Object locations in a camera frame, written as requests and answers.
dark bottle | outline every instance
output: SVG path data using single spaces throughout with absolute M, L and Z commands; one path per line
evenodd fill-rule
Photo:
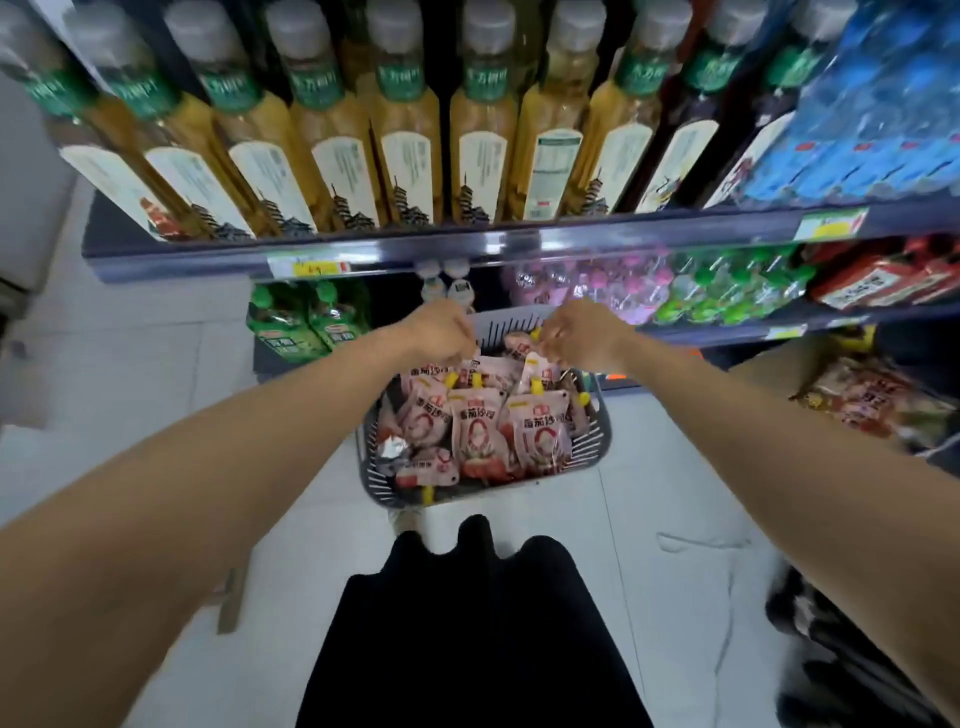
M 725 98 L 720 130 L 680 191 L 681 205 L 713 207 L 743 183 L 793 119 L 800 88 L 856 12 L 856 0 L 802 0 L 747 100 Z
M 765 0 L 721 0 L 618 212 L 656 212 L 670 202 L 716 133 L 720 95 L 766 13 Z

price tag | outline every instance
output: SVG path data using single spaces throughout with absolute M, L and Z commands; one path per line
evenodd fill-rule
M 312 255 L 267 255 L 267 265 L 275 279 L 311 279 L 342 276 L 350 264 L 339 260 L 319 260 Z
M 806 333 L 806 324 L 800 324 L 798 327 L 770 327 L 767 335 L 763 337 L 764 341 L 778 341 L 780 339 L 796 339 Z
M 804 215 L 793 239 L 817 241 L 856 237 L 869 211 L 869 207 L 855 207 L 842 212 L 813 212 Z
M 858 327 L 863 324 L 870 316 L 846 316 L 839 319 L 831 319 L 827 328 Z

store shelf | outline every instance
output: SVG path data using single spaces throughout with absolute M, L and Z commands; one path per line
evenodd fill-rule
M 960 232 L 960 205 L 946 192 L 925 198 L 877 203 L 857 237 Z M 424 232 L 340 233 L 255 245 L 169 246 L 156 242 L 99 193 L 84 234 L 84 257 L 105 282 L 246 274 L 274 279 L 294 256 L 337 264 L 362 275 L 409 271 L 418 260 L 469 258 L 473 265 L 499 265 L 563 257 L 624 255 L 657 247 L 760 245 L 793 240 L 804 217 L 856 207 L 743 212 L 735 207 L 700 212 L 668 210 L 650 215 L 612 215 L 550 226 L 509 223 L 486 230 L 441 228 Z M 291 274 L 279 274 L 283 278 Z
M 640 330 L 677 346 L 707 349 L 730 344 L 793 338 L 811 331 L 840 328 L 854 324 L 882 324 L 896 321 L 921 321 L 960 316 L 960 299 L 926 305 L 890 306 L 837 311 L 806 299 L 785 306 L 766 319 L 749 321 L 735 327 L 676 324 L 670 327 L 648 325 Z M 258 341 L 253 347 L 253 371 L 263 382 L 296 369 Z

gray plastic basket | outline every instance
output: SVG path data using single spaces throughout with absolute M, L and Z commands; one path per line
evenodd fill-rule
M 534 328 L 541 326 L 552 311 L 553 308 L 548 305 L 528 305 L 477 313 L 469 318 L 473 322 L 477 345 L 482 351 L 490 352 L 502 348 L 505 334 L 511 331 L 532 331 Z M 576 377 L 577 388 L 590 393 L 590 405 L 587 407 L 590 429 L 587 434 L 573 441 L 573 451 L 569 462 L 564 466 L 564 473 L 596 465 L 610 449 L 612 437 L 610 417 L 607 415 L 607 407 L 603 402 L 603 396 L 600 394 L 600 387 L 596 378 L 585 376 L 582 372 L 576 370 L 570 370 L 570 372 Z M 376 447 L 376 413 L 378 407 L 379 401 L 367 413 L 364 423 L 357 429 L 360 480 L 370 497 L 385 508 L 421 505 L 421 488 L 397 488 L 394 480 L 382 475 L 372 461 Z M 436 488 L 433 502 L 443 503 L 490 489 L 514 488 L 527 482 L 531 482 L 531 480 L 518 480 L 509 485 L 488 487 L 479 480 L 461 478 L 460 483 L 455 486 Z

pagoda illustration on label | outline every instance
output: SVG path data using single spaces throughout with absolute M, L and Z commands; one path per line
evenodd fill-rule
M 147 215 L 147 222 L 150 225 L 150 232 L 162 237 L 164 240 L 189 240 L 190 236 L 186 234 L 180 225 L 160 206 L 154 204 L 146 197 L 140 198 L 140 207 Z
M 357 212 L 355 215 L 350 214 L 350 201 L 346 197 L 338 195 L 336 187 L 333 185 L 331 187 L 333 189 L 333 210 L 344 223 L 344 228 L 349 231 L 359 231 L 372 230 L 376 227 L 376 223 L 363 212 Z
M 191 205 L 193 211 L 196 212 L 200 219 L 203 220 L 207 226 L 210 228 L 210 232 L 218 240 L 251 240 L 252 235 L 247 231 L 240 230 L 236 226 L 231 225 L 230 223 L 220 223 L 217 221 L 213 215 L 210 214 L 210 211 L 203 206 L 197 205 L 196 203 Z
M 302 223 L 296 217 L 284 218 L 273 200 L 263 198 L 262 204 L 284 237 L 310 237 L 314 234 L 313 226 L 309 223 Z
M 473 188 L 467 184 L 467 175 L 464 175 L 464 184 L 460 188 L 458 204 L 460 217 L 465 225 L 489 225 L 490 215 L 482 207 L 473 206 Z
M 600 173 L 603 169 L 597 170 L 597 176 L 590 180 L 587 185 L 587 196 L 584 198 L 584 206 L 580 208 L 581 215 L 606 215 L 610 212 L 607 205 L 607 198 L 600 197 L 600 190 L 603 189 L 603 182 L 600 180 Z
M 400 215 L 400 222 L 404 225 L 414 225 L 423 227 L 430 224 L 430 218 L 419 207 L 410 207 L 407 203 L 407 191 L 400 186 L 400 183 L 394 177 L 394 200 L 396 201 L 396 211 Z

